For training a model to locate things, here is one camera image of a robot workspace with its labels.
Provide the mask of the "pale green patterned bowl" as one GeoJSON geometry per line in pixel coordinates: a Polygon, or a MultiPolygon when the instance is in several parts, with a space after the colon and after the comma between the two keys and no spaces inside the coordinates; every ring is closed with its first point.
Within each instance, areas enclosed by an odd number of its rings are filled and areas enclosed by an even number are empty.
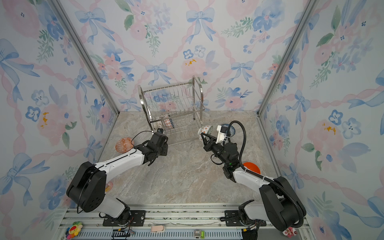
{"type": "Polygon", "coordinates": [[[211,135],[212,131],[213,131],[213,126],[212,125],[206,125],[206,126],[201,127],[198,130],[198,137],[200,139],[200,142],[203,143],[203,137],[201,136],[201,133],[211,135]]]}

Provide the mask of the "white maroon patterned bowl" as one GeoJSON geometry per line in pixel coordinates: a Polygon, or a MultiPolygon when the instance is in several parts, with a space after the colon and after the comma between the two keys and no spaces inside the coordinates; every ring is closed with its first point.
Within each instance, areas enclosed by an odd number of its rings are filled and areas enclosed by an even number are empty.
{"type": "Polygon", "coordinates": [[[156,126],[157,126],[158,129],[163,129],[164,128],[163,122],[161,120],[156,121],[156,126]]]}

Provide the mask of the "dark blue patterned bowl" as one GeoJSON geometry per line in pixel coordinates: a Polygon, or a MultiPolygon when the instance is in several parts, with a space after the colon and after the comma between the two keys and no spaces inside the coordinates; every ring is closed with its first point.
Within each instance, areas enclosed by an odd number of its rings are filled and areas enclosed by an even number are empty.
{"type": "Polygon", "coordinates": [[[170,118],[165,119],[165,120],[164,120],[164,124],[165,124],[165,127],[166,127],[167,129],[174,129],[174,128],[175,128],[174,123],[173,123],[173,120],[170,119],[170,118]]]}

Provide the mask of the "orange patterned bowl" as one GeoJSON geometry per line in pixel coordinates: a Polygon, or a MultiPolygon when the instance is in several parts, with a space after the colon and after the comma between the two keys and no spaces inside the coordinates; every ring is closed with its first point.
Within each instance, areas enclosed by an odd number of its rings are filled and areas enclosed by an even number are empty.
{"type": "Polygon", "coordinates": [[[134,141],[131,138],[122,138],[117,141],[115,149],[118,153],[124,154],[129,152],[134,147],[134,141]]]}

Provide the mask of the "blue white floral bowl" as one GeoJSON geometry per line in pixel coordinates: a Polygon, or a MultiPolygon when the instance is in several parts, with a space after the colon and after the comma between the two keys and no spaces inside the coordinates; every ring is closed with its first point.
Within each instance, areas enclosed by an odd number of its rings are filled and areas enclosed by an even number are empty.
{"type": "Polygon", "coordinates": [[[235,128],[229,124],[222,124],[220,132],[226,134],[227,137],[233,137],[236,134],[235,128]]]}

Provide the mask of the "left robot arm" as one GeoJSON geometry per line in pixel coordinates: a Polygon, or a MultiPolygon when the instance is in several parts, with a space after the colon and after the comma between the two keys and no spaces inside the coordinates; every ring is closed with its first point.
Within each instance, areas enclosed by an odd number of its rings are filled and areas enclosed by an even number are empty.
{"type": "Polygon", "coordinates": [[[69,184],[66,195],[76,203],[78,212],[99,212],[119,226],[127,225],[132,214],[121,200],[106,195],[106,184],[118,175],[140,165],[149,166],[168,152],[168,137],[163,129],[152,133],[150,140],[134,146],[130,151],[113,159],[92,164],[81,164],[69,184]]]}

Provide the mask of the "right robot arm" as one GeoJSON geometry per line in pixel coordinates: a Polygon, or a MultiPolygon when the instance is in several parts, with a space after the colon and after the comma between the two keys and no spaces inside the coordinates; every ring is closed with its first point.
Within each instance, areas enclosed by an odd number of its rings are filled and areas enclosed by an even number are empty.
{"type": "Polygon", "coordinates": [[[222,162],[226,178],[258,192],[262,198],[261,205],[254,200],[241,204],[235,221],[246,227],[260,221],[270,222],[281,232],[304,224],[306,209],[285,178],[269,178],[243,166],[235,143],[219,144],[217,138],[205,133],[201,137],[204,150],[222,162]]]}

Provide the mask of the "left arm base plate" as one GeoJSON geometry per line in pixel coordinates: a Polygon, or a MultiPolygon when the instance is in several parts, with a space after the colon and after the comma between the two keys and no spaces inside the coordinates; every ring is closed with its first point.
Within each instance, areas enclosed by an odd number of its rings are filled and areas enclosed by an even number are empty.
{"type": "Polygon", "coordinates": [[[146,213],[145,210],[129,210],[117,218],[106,215],[103,217],[103,227],[143,227],[146,213]]]}

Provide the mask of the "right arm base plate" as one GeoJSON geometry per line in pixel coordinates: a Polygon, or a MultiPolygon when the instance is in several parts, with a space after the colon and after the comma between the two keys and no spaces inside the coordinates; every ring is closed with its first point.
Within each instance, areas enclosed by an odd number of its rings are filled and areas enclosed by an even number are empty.
{"type": "Polygon", "coordinates": [[[266,221],[262,220],[251,220],[244,211],[225,211],[225,216],[220,217],[221,222],[225,222],[227,227],[252,227],[255,226],[258,222],[261,223],[261,227],[267,225],[266,221]]]}

